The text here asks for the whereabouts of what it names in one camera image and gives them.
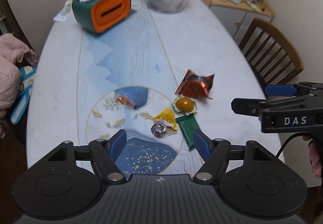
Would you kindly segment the person right hand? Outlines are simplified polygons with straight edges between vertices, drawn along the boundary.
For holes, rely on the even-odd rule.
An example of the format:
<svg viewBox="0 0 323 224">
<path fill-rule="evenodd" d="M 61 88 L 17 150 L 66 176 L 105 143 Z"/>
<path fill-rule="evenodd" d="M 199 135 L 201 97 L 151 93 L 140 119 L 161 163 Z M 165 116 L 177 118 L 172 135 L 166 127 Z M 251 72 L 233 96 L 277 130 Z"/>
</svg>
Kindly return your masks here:
<svg viewBox="0 0 323 224">
<path fill-rule="evenodd" d="M 308 154 L 309 154 L 309 158 L 310 158 L 311 169 L 312 169 L 313 175 L 316 178 L 320 178 L 321 173 L 322 173 L 322 164 L 320 162 L 320 155 L 317 151 L 316 145 L 315 145 L 314 141 L 309 137 L 302 136 L 302 139 L 304 141 L 309 141 Z"/>
</svg>

